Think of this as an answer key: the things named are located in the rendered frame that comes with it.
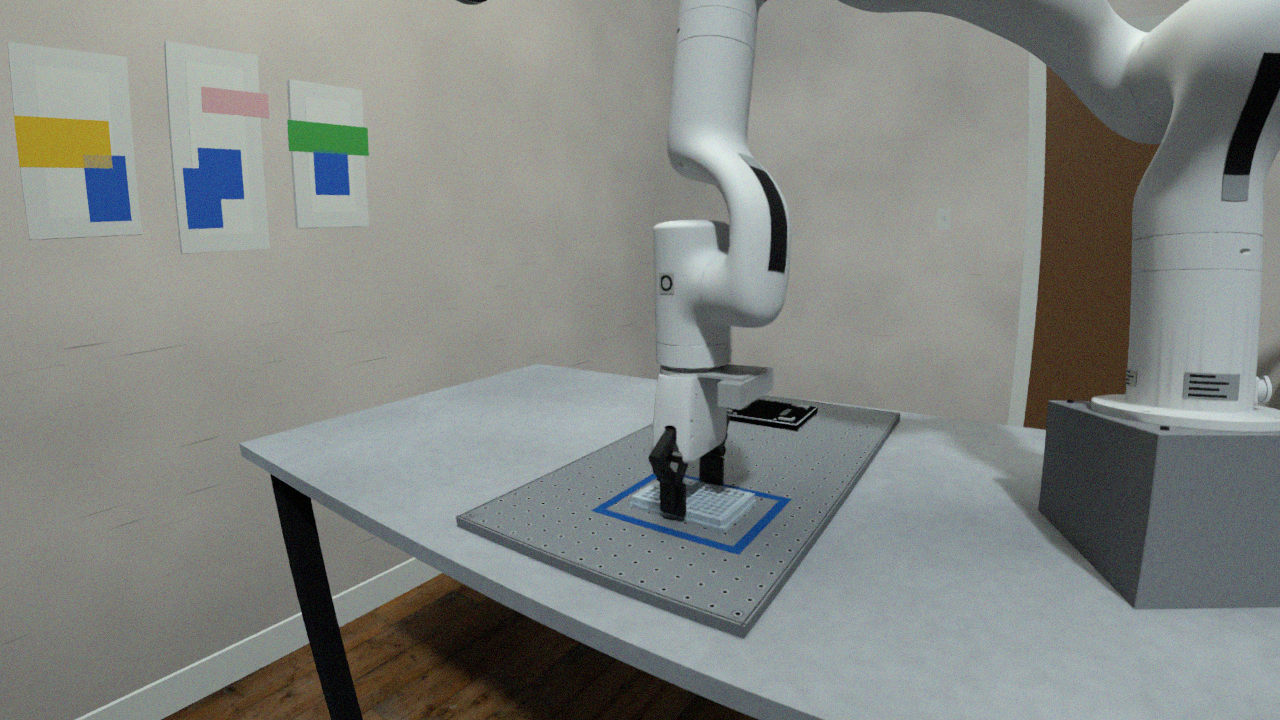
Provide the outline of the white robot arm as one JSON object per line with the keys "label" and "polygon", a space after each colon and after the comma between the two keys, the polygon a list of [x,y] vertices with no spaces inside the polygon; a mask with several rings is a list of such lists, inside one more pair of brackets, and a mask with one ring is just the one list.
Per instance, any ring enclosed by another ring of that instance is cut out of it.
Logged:
{"label": "white robot arm", "polygon": [[[668,158],[680,176],[716,184],[730,225],[653,229],[657,363],[710,372],[698,377],[722,379],[718,407],[739,410],[773,389],[774,368],[728,364],[731,325],[774,322],[791,256],[785,196],[748,149],[765,1],[678,3]],[[1126,398],[1096,396],[1091,409],[1164,427],[1280,430],[1280,410],[1257,406],[1271,398],[1268,375],[1256,377],[1263,192],[1280,150],[1280,0],[1190,0],[1149,33],[1107,0],[838,1],[951,15],[1007,38],[1110,129],[1160,143],[1132,209]]]}

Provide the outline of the blue rectangular tape outline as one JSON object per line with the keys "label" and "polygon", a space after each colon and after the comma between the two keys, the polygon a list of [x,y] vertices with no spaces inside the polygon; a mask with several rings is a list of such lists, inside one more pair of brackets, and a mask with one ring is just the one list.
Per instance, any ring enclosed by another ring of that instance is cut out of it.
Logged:
{"label": "blue rectangular tape outline", "polygon": [[767,495],[767,493],[762,493],[762,492],[758,492],[758,491],[753,491],[753,489],[744,489],[744,488],[740,488],[740,487],[735,487],[735,486],[726,486],[726,484],[724,484],[724,487],[728,487],[728,488],[732,488],[732,489],[741,489],[741,491],[748,491],[748,492],[753,492],[753,493],[755,493],[755,496],[759,496],[759,497],[764,497],[764,498],[773,498],[773,500],[777,500],[777,501],[778,501],[778,502],[777,502],[777,503],[774,503],[774,506],[773,506],[773,507],[772,507],[772,509],[771,509],[771,510],[769,510],[768,512],[765,512],[765,515],[764,515],[764,516],[763,516],[763,518],[762,518],[762,519],[760,519],[759,521],[756,521],[756,524],[755,524],[755,525],[754,525],[754,527],[753,527],[753,528],[751,528],[750,530],[748,530],[748,533],[746,533],[745,536],[742,536],[742,538],[741,538],[741,539],[740,539],[740,541],[739,541],[739,542],[737,542],[736,544],[733,544],[733,546],[730,546],[730,544],[723,544],[723,543],[721,543],[721,542],[716,542],[716,541],[709,541],[709,539],[705,539],[705,538],[701,538],[701,537],[698,537],[698,536],[691,536],[691,534],[689,534],[689,533],[684,533],[684,532],[681,532],[681,530],[675,530],[675,529],[671,529],[671,528],[667,528],[667,527],[660,527],[660,525],[657,525],[657,524],[653,524],[653,523],[650,523],[650,521],[643,521],[643,520],[640,520],[640,519],[637,519],[637,518],[630,518],[630,516],[627,516],[627,515],[623,515],[623,514],[620,514],[620,512],[613,512],[613,511],[611,511],[611,510],[607,510],[607,509],[609,509],[609,507],[611,507],[611,506],[612,506],[613,503],[617,503],[617,502],[618,502],[620,500],[622,500],[622,498],[627,497],[628,495],[634,493],[634,492],[635,492],[636,489],[640,489],[640,488],[641,488],[643,486],[646,486],[646,484],[648,484],[649,482],[652,482],[652,480],[654,480],[654,479],[657,479],[657,477],[655,477],[655,475],[654,475],[654,473],[653,473],[653,474],[652,474],[650,477],[646,477],[645,479],[643,479],[643,480],[637,482],[637,483],[636,483],[635,486],[631,486],[631,487],[630,487],[628,489],[625,489],[625,491],[623,491],[623,492],[621,492],[620,495],[616,495],[616,496],[614,496],[613,498],[609,498],[608,501],[605,501],[604,503],[599,505],[599,506],[598,506],[596,509],[593,509],[591,511],[593,511],[593,512],[600,512],[600,514],[603,514],[603,515],[605,515],[605,516],[609,516],[609,518],[616,518],[616,519],[620,519],[620,520],[622,520],[622,521],[628,521],[628,523],[632,523],[632,524],[635,524],[635,525],[639,525],[639,527],[645,527],[645,528],[648,528],[648,529],[652,529],[652,530],[658,530],[658,532],[662,532],[662,533],[666,533],[666,534],[668,534],[668,536],[675,536],[675,537],[678,537],[678,538],[682,538],[682,539],[685,539],[685,541],[692,541],[692,542],[696,542],[696,543],[699,543],[699,544],[707,544],[707,546],[709,546],[709,547],[713,547],[713,548],[716,548],[716,550],[723,550],[723,551],[727,551],[727,552],[730,552],[730,553],[737,553],[737,555],[739,555],[739,553],[741,553],[741,552],[742,552],[742,550],[745,550],[745,548],[748,547],[748,544],[750,544],[750,543],[751,543],[751,542],[753,542],[753,541],[754,541],[754,539],[756,538],[756,536],[759,536],[759,533],[760,533],[760,532],[762,532],[762,530],[763,530],[763,529],[764,529],[764,528],[765,528],[765,527],[767,527],[767,525],[768,525],[768,524],[769,524],[769,523],[771,523],[771,521],[772,521],[772,520],[773,520],[773,519],[774,519],[774,518],[776,518],[776,516],[778,515],[778,512],[780,512],[780,511],[781,511],[782,509],[785,509],[785,506],[786,506],[786,505],[787,505],[787,503],[788,503],[788,502],[790,502],[790,501],[792,500],[792,498],[785,498],[785,497],[781,497],[781,496],[776,496],[776,495]]}

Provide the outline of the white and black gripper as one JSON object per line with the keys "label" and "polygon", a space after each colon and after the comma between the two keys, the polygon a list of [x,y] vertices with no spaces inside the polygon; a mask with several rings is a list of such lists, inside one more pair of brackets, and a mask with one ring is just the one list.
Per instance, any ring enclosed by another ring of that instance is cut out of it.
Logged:
{"label": "white and black gripper", "polygon": [[[678,518],[686,515],[682,482],[689,462],[700,457],[700,480],[724,486],[721,456],[726,454],[730,415],[727,407],[718,407],[721,379],[698,377],[701,373],[710,372],[675,372],[660,365],[657,380],[649,462],[660,482],[660,511]],[[671,455],[673,451],[682,457]],[[676,473],[671,462],[678,462]]]}

